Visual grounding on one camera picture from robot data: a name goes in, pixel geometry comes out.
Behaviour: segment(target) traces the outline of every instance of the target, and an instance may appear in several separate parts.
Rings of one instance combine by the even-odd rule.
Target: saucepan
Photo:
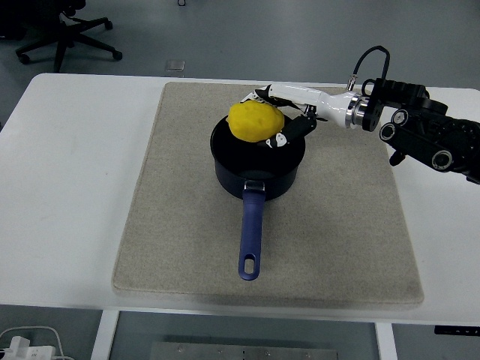
[[[291,120],[285,116],[285,123]],[[305,153],[302,137],[280,148],[237,139],[222,118],[210,137],[215,173],[222,187],[243,199],[238,274],[247,281],[260,274],[263,205],[285,194],[295,181]]]

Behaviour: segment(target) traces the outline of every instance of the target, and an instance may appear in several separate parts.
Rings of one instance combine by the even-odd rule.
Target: beige mat
[[[320,122],[307,136],[295,183],[265,204],[259,278],[239,277],[242,201],[219,185],[209,137],[230,106],[256,87],[166,85],[118,251],[114,289],[229,305],[422,302],[385,144],[377,132],[333,123]]]

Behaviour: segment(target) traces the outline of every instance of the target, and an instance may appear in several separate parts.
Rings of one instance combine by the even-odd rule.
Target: black cable
[[[374,79],[366,79],[363,84],[361,85],[361,94],[363,96],[368,96],[366,93],[365,93],[365,87],[367,86],[368,83],[372,83],[374,84],[375,83],[375,80]]]
[[[382,71],[382,79],[387,77],[387,71],[389,71],[390,65],[390,52],[383,46],[374,46],[364,52],[364,54],[360,57],[357,61],[357,65],[355,66],[355,70],[353,71],[353,75],[356,75],[359,72],[360,65],[362,64],[363,60],[368,56],[368,54],[372,53],[375,50],[379,50],[382,53],[385,53],[385,62],[383,63],[383,71]]]

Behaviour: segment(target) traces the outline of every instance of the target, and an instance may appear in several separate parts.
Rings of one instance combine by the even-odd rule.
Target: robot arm
[[[271,148],[305,137],[315,129],[317,120],[374,131],[383,108],[394,107],[397,112],[379,132],[380,139],[395,149],[392,166],[409,155],[436,171],[462,173],[480,185],[480,124],[447,116],[448,107],[430,100],[423,85],[379,78],[368,96],[354,91],[332,96],[312,88],[274,83],[253,91],[244,101],[291,106],[303,112],[280,133],[259,143]]]

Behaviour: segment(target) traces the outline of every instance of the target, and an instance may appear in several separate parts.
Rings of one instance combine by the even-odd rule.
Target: sponge
[[[279,109],[253,100],[233,104],[226,120],[233,136],[249,143],[267,140],[284,127]]]

